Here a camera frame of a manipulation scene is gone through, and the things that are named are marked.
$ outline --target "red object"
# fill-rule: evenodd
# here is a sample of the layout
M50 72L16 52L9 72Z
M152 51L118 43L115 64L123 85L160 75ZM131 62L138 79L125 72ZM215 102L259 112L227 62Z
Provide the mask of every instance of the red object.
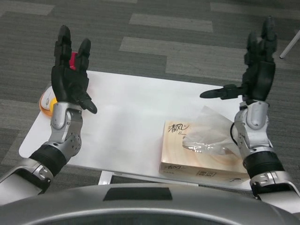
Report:
M77 54L78 53L76 53L76 52L72 52L71 53L71 59L69 61L69 64L70 64L70 69L72 69L72 70L76 70L76 67L75 67L75 58L76 58Z

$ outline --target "gray carpet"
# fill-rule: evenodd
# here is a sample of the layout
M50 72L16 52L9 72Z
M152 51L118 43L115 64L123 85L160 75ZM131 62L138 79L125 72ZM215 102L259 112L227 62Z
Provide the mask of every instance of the gray carpet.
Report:
M0 0L0 175L39 113L62 24L73 50L92 41L90 70L223 85L240 82L247 36L268 15L279 39L269 137L300 188L300 44L278 57L300 28L299 0ZM100 173L66 166L49 191L97 184Z

